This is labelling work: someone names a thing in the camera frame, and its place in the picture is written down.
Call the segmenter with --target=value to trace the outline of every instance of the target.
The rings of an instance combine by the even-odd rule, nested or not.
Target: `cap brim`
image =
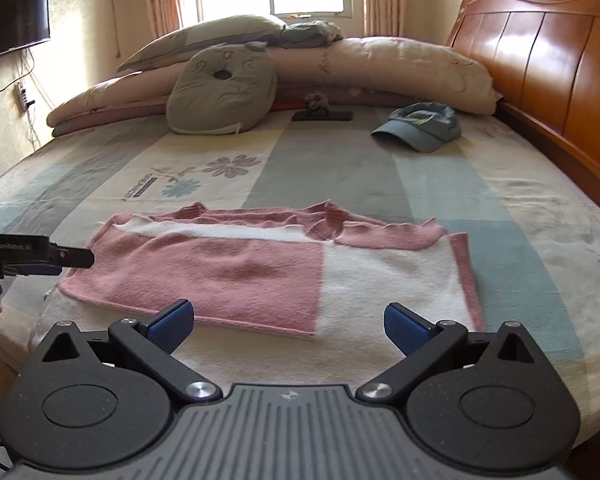
[[[439,138],[403,121],[388,121],[371,132],[371,135],[375,134],[391,134],[421,153],[435,152],[444,145],[444,142]]]

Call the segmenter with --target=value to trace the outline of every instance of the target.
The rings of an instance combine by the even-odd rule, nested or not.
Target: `metal screw cap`
[[[367,399],[386,399],[393,392],[394,389],[385,383],[369,383],[360,389],[360,393]]]
[[[185,392],[189,397],[196,399],[208,399],[216,393],[216,386],[207,383],[206,381],[196,381],[195,383],[189,384]]]

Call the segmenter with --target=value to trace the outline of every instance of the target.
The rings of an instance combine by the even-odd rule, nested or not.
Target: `blue cap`
[[[435,152],[460,137],[460,121],[449,105],[416,103],[394,110],[389,120],[371,134],[391,134],[421,153]]]

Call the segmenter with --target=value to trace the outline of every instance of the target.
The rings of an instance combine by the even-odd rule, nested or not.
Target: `bed sheet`
[[[164,116],[75,132],[0,178],[0,232],[81,246],[122,210],[167,212],[193,202],[229,209],[331,200],[387,222],[435,217],[469,235],[487,330],[508,319],[526,325],[576,398],[579,441],[588,438],[600,429],[600,210],[493,117],[461,114],[461,139],[419,154],[369,135],[389,112],[357,107],[350,123],[291,122],[292,112],[276,112],[238,136],[179,136]],[[3,280],[0,355],[10,364],[21,366],[59,319],[94,330],[123,317],[58,290],[45,300],[56,281]],[[382,334],[388,301],[400,298],[360,306],[370,316],[369,332],[355,340],[355,351],[346,330],[332,344],[199,326],[175,355],[223,387],[232,381],[357,386],[399,358]]]

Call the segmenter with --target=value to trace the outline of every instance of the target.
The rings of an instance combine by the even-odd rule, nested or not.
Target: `blue gripper pad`
[[[162,350],[171,354],[193,330],[193,305],[188,300],[178,300],[142,325],[144,336]]]
[[[390,303],[384,310],[384,333],[405,355],[428,342],[435,327],[400,303]]]

